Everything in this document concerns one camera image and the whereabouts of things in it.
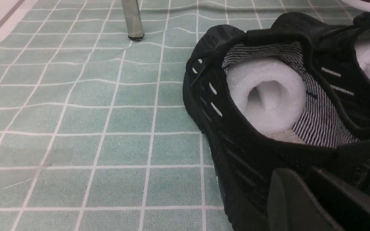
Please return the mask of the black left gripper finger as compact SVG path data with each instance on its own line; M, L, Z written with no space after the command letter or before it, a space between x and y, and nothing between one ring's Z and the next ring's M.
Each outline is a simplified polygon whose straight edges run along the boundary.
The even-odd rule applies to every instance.
M323 169L277 168L267 214L271 231L370 231L370 196Z

